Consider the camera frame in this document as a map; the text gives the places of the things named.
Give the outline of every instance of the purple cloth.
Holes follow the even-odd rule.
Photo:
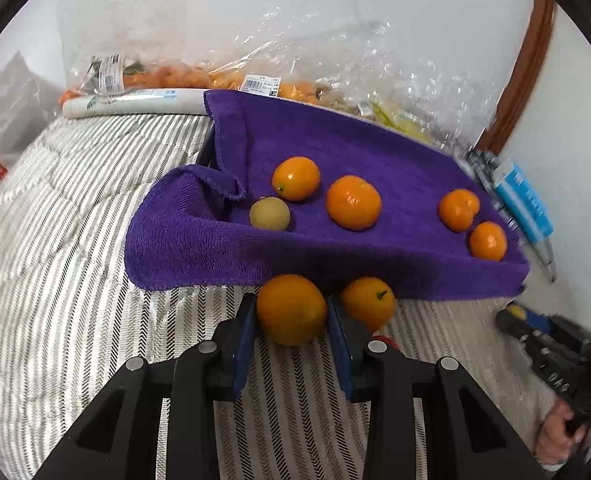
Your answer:
[[[328,110],[237,91],[206,93],[215,122],[221,171],[182,166],[144,198],[126,236],[126,271],[142,288],[261,285],[272,276],[306,276],[322,292],[338,292],[360,276],[377,276],[399,298],[463,300],[514,296],[528,263],[508,232],[500,262],[470,256],[467,234],[437,217],[450,190],[474,191],[482,204],[474,226],[504,225],[486,195],[442,153]],[[252,227],[248,210],[274,195],[271,176],[295,155],[308,156],[322,184],[304,203],[289,203],[289,232]],[[383,209],[374,227],[351,232],[326,213],[325,191],[340,176],[373,184]]]

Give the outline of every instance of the striped fabric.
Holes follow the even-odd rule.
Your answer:
[[[167,171],[195,160],[211,123],[193,116],[59,119],[0,189],[0,467],[31,478],[121,364],[179,356],[234,316],[252,287],[149,292],[124,272],[131,216]],[[493,328],[502,300],[401,301],[383,331],[406,355],[452,355],[530,443],[548,392]],[[417,405],[418,478],[426,477]],[[326,339],[256,341],[242,399],[214,407],[223,479],[358,479],[369,408],[341,393]],[[164,478],[163,406],[158,478]]]

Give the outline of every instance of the silver screw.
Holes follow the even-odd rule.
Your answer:
[[[386,343],[384,341],[380,341],[379,339],[373,339],[369,341],[367,348],[373,352],[374,354],[381,354],[386,352]]]
[[[131,372],[134,372],[136,370],[139,370],[140,368],[142,368],[144,366],[144,359],[142,359],[139,356],[135,356],[135,357],[131,357],[127,362],[126,362],[126,369],[127,370],[131,370]]]
[[[443,357],[442,359],[440,359],[440,366],[442,368],[444,368],[445,370],[449,370],[450,372],[453,372],[454,370],[458,369],[458,366],[460,366],[460,363],[458,361],[456,361],[455,359],[453,359],[452,357]]]
[[[202,354],[210,354],[217,350],[217,343],[215,341],[202,341],[200,345],[197,346],[197,349]]]

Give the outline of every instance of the barcode label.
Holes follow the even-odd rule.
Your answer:
[[[124,54],[114,54],[102,58],[98,72],[98,90],[101,95],[120,95],[124,93]]]
[[[248,74],[245,76],[241,92],[249,94],[266,95],[269,97],[276,97],[280,89],[280,77],[268,77],[265,75]]]

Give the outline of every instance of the brown wooden trim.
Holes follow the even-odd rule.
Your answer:
[[[496,155],[502,150],[527,106],[549,50],[557,4],[554,0],[534,0],[531,20],[515,60],[509,84],[502,92],[493,124],[484,130],[476,148]]]

